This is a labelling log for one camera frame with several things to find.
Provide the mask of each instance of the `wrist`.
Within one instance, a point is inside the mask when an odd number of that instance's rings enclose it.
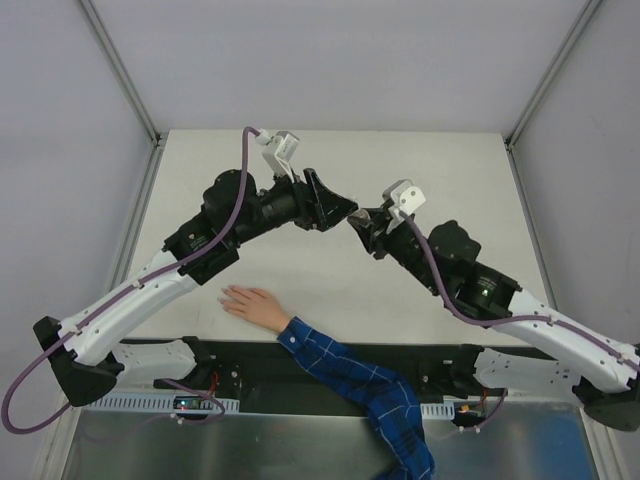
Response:
[[[289,315],[286,315],[284,313],[282,315],[279,315],[276,321],[274,322],[273,331],[276,332],[278,335],[280,335],[282,332],[286,330],[287,326],[289,326],[290,321],[291,321],[291,317]]]

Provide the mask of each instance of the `tabletop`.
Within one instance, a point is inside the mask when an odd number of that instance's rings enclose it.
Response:
[[[515,278],[541,300],[544,288],[502,137],[498,134],[294,131],[301,142],[294,171],[316,169],[328,188],[361,207],[411,179],[426,203],[416,222],[425,236],[455,219],[480,242],[478,261]],[[132,261],[141,268],[163,241],[199,212],[202,193],[224,170],[240,168],[239,130],[172,130]],[[258,188],[272,174],[250,141],[249,171]],[[347,222],[325,233],[293,224],[239,249],[240,260],[206,285],[153,315],[134,338],[274,341],[271,332],[225,313],[217,302],[229,284],[270,290],[292,315],[343,342],[522,345],[512,337],[453,318],[392,258],[376,261]]]

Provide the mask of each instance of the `metal frame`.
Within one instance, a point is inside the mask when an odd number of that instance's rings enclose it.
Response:
[[[127,100],[131,104],[131,108],[133,108],[133,111],[138,117],[142,127],[147,132],[149,139],[154,145],[156,145],[160,139],[160,134],[156,129],[153,120],[149,116],[149,112],[145,108],[144,103],[142,103],[142,99],[140,98],[129,73],[125,68],[124,63],[122,62],[122,58],[120,58],[120,54],[113,44],[113,41],[109,36],[109,32],[104,26],[93,1],[76,0],[76,3],[87,20],[89,28],[91,29],[98,46],[102,50],[102,53],[104,53],[107,63],[116,77],[116,81],[122,88],[122,93],[127,97]]]
[[[507,135],[506,142],[509,148],[512,148],[522,136],[522,133],[529,124],[531,117],[540,106],[542,100],[546,97],[547,92],[549,91],[549,87],[558,77],[558,74],[562,70],[562,67],[566,64],[569,55],[584,35],[587,27],[594,19],[596,12],[600,9],[604,2],[605,0],[588,0],[580,11],[578,18],[576,18],[576,20],[573,22],[569,33],[567,33],[567,36],[564,38],[562,44],[560,45],[560,48],[551,60],[551,63],[547,67],[547,70],[544,72],[544,75],[542,75],[542,78],[538,82],[538,85],[533,91],[531,98],[527,102],[527,106],[524,108],[524,111],[516,122],[516,125],[513,128],[511,134]]]
[[[511,133],[506,136],[505,141],[509,163],[513,172],[513,178],[521,200],[527,222],[527,228],[529,229],[533,242],[547,298],[549,300],[549,304],[554,308],[557,306],[555,295],[549,280],[544,257],[540,249],[538,233],[535,220],[531,212],[530,203],[527,200],[526,190],[518,172],[518,162],[517,159],[514,158],[513,147],[521,138],[532,116],[546,97],[554,80],[561,72],[571,52],[579,43],[587,27],[591,24],[596,13],[604,4],[604,1],[605,0],[588,0],[585,3],[583,9],[578,15],[578,18],[571,26],[571,29],[563,40],[562,45],[556,52],[549,67],[536,86],[525,109],[516,122],[516,125]],[[120,85],[123,94],[129,101],[136,117],[144,128],[146,135],[153,144],[153,152],[140,183],[138,194],[127,222],[126,232],[121,241],[116,255],[116,261],[109,277],[108,290],[110,290],[126,278],[129,270],[167,137],[166,135],[161,135],[157,131],[157,128],[155,127],[148,110],[135,88],[135,85],[122,62],[122,59],[104,25],[104,22],[100,18],[93,1],[76,0],[76,3],[87,20],[87,23],[94,34],[94,38],[105,55],[105,59],[109,64],[116,81]],[[61,400],[59,402],[60,405],[62,405],[63,398],[64,397],[61,396]],[[74,408],[48,429],[44,446],[41,449],[40,456],[35,465],[34,478],[57,480],[61,477],[69,449],[71,448],[73,433],[75,431],[79,415],[80,409]],[[626,470],[625,463],[620,455],[620,450],[614,433],[610,429],[596,424],[586,417],[584,413],[582,414],[582,417],[586,436],[589,445],[591,446],[592,455],[600,478],[606,480],[628,479],[629,475]]]
[[[113,289],[126,279],[138,235],[142,227],[142,220],[149,204],[153,183],[160,167],[167,135],[160,135],[159,142],[153,147],[147,162],[144,175],[138,187],[136,200],[132,206],[127,222],[125,235],[118,248],[116,262],[110,275],[105,292]],[[66,403],[66,397],[60,395],[57,408]],[[71,408],[57,422],[47,429],[44,443],[35,462],[32,478],[40,480],[60,480],[64,472],[75,428],[80,418],[80,408]]]
[[[131,214],[127,220],[127,227],[125,229],[124,238],[120,242],[120,247],[116,254],[116,263],[112,268],[111,275],[106,291],[111,291],[118,286],[122,281],[127,278],[129,268],[131,267],[131,260],[133,259],[133,253],[138,243],[138,237],[140,236],[140,229],[142,228],[142,220],[147,211],[149,205],[149,198],[151,197],[151,190],[158,174],[158,168],[160,167],[160,160],[164,153],[164,147],[167,143],[167,134],[161,134],[158,139],[157,145],[151,152],[151,157],[147,162],[142,182],[138,187],[138,193],[134,202]]]

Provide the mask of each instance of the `cable clip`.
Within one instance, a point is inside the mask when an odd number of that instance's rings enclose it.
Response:
[[[64,330],[66,333],[73,333],[74,335],[80,335],[82,333],[82,330],[80,330],[77,325],[71,325]]]
[[[620,365],[624,365],[629,360],[633,361],[630,355],[627,355],[626,353],[618,352],[618,356],[616,357],[616,362],[618,362]]]
[[[259,129],[258,132],[260,132],[260,135],[256,137],[256,142],[258,143],[258,145],[262,145],[264,147],[271,141],[271,138],[273,137],[264,128]]]

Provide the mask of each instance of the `plaid shirt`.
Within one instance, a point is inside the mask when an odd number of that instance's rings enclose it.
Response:
[[[407,381],[361,362],[344,345],[294,317],[278,336],[298,365],[344,398],[366,408],[375,432],[400,465],[379,480],[429,480],[434,462],[424,441],[420,403]]]

